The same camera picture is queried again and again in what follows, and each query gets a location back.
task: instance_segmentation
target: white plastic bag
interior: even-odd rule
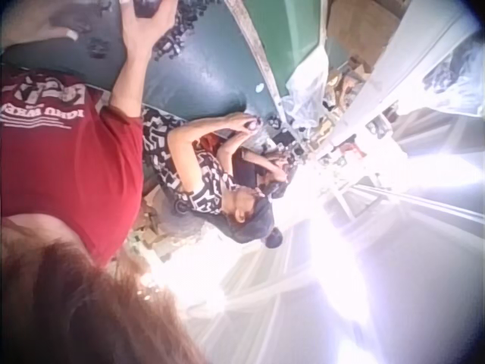
[[[325,114],[322,105],[328,78],[328,56],[319,45],[293,72],[286,88],[289,95],[282,98],[285,112],[294,119],[293,127],[317,127]]]

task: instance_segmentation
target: red t-shirt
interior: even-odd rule
[[[72,76],[2,67],[2,216],[62,220],[104,265],[142,197],[142,123]]]

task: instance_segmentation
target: brown hair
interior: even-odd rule
[[[9,248],[0,362],[205,362],[167,292],[144,300],[132,277],[114,279],[72,244]]]

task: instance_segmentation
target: person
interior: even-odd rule
[[[236,183],[250,188],[257,187],[265,194],[271,190],[271,198],[274,196],[281,198],[284,193],[281,191],[286,189],[288,184],[288,175],[284,170],[287,160],[279,155],[268,158],[241,148],[240,145],[240,139],[236,135],[223,143],[217,150],[217,156],[231,155]],[[276,249],[283,243],[283,234],[280,229],[273,227],[269,235],[261,241],[268,249]]]
[[[146,300],[133,278],[102,268],[139,208],[144,77],[177,10],[164,0],[138,19],[120,3],[127,60],[100,113],[74,77],[2,66],[0,362],[205,362],[170,297]],[[2,47],[76,39],[49,25],[49,2],[20,5],[2,19]]]
[[[36,231],[40,240],[81,246],[99,265],[121,246],[139,210],[143,84],[152,46],[177,10],[177,0],[167,0],[152,19],[139,19],[133,3],[122,2],[127,59],[100,112],[99,95],[76,77],[2,66],[2,220]],[[27,0],[7,10],[2,46],[76,38],[49,25],[49,4]]]
[[[199,140],[217,130],[231,129],[240,146],[255,131],[257,118],[235,113],[186,124],[168,123],[156,110],[144,115],[144,148],[158,173],[164,192],[184,201],[192,213],[204,218],[238,243],[265,238],[274,226],[271,204],[259,189],[236,184],[231,154],[220,148],[215,155]]]

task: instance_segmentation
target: white graphic print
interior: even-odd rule
[[[25,76],[20,85],[2,87],[2,97],[5,96],[3,93],[11,92],[14,92],[14,98],[22,101],[24,105],[19,107],[10,102],[2,105],[0,123],[5,127],[71,129],[72,126],[68,121],[85,117],[86,86],[81,83],[64,86],[54,77],[46,77],[42,82],[34,82],[31,77]],[[46,107],[45,103],[50,98],[58,99],[59,105],[64,110]],[[65,111],[66,106],[69,109],[77,105],[81,108]]]
[[[61,81],[54,77],[46,77],[45,82],[33,82],[30,77],[25,77],[24,82],[14,94],[17,100],[28,105],[36,105],[39,98],[53,97],[71,105],[84,105],[86,101],[86,85],[77,83],[72,86],[64,86]]]

